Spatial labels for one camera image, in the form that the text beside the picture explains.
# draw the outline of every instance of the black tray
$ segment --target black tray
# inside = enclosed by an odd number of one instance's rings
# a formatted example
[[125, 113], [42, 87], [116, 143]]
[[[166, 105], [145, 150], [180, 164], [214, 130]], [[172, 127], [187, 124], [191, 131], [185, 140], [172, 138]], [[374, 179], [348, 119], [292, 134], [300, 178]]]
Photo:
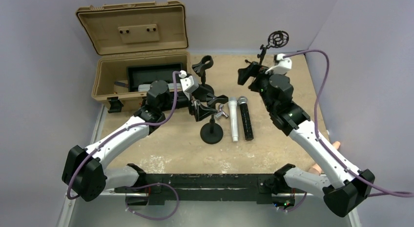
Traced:
[[151, 84], [156, 80], [164, 80], [167, 83], [172, 83], [172, 72], [181, 71], [183, 63], [169, 63], [162, 65], [147, 65], [147, 66], [131, 66], [126, 68], [126, 75], [128, 76], [128, 89], [130, 92], [138, 91], [138, 86], [141, 84]]

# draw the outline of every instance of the case lid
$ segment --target case lid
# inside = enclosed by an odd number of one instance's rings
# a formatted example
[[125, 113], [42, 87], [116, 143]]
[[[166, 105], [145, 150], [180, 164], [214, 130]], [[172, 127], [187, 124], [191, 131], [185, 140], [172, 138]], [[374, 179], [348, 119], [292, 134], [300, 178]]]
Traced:
[[76, 15], [99, 55], [188, 47], [179, 1], [81, 7]]

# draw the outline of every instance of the beige table surface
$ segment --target beige table surface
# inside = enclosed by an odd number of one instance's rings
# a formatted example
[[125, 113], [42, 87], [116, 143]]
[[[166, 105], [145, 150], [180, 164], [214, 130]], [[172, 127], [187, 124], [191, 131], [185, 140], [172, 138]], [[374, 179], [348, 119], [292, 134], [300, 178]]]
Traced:
[[[202, 57], [192, 56], [191, 61], [198, 63]], [[272, 124], [259, 94], [248, 89], [251, 80], [244, 86], [237, 85], [237, 70], [247, 66], [245, 59], [256, 61], [255, 55], [212, 57], [214, 66], [207, 70], [206, 83], [214, 87], [216, 95], [244, 95], [248, 98], [254, 139], [250, 142], [244, 140], [243, 126], [239, 123], [239, 142], [233, 143], [230, 120], [221, 118], [218, 123], [224, 131], [223, 139], [214, 145], [206, 144], [200, 138], [200, 128], [209, 118], [196, 123], [188, 109], [182, 108], [176, 110], [165, 125], [120, 154], [109, 167], [134, 163], [147, 173], [273, 173], [286, 163], [306, 170], [313, 165], [313, 159]], [[268, 55], [263, 64], [271, 65], [272, 58]], [[292, 63], [292, 70], [287, 76], [294, 86], [293, 100], [313, 119], [316, 94], [305, 57], [293, 57]], [[102, 138], [124, 124], [132, 113], [107, 114]], [[320, 131], [325, 134], [320, 112], [318, 119]]]

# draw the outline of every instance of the hard plastic case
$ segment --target hard plastic case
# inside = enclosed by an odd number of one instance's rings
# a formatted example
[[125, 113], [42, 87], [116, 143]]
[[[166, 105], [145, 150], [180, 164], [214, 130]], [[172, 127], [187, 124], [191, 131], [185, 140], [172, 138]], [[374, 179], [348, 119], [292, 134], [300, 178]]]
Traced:
[[92, 97], [110, 112], [140, 108], [146, 92], [129, 92], [127, 67], [182, 63], [191, 72], [184, 5], [176, 0], [81, 7], [76, 16], [102, 58]]

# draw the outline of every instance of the human hand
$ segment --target human hand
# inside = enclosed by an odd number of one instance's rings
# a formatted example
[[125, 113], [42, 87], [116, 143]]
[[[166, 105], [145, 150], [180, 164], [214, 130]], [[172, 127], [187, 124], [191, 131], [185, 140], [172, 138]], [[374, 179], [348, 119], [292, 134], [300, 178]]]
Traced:
[[[335, 149], [339, 149], [339, 147], [341, 146], [340, 142], [334, 142], [332, 143], [333, 147], [335, 147]], [[321, 175], [322, 168], [318, 165], [318, 164], [314, 164], [312, 167], [309, 168], [308, 172], [316, 174], [316, 175]]]

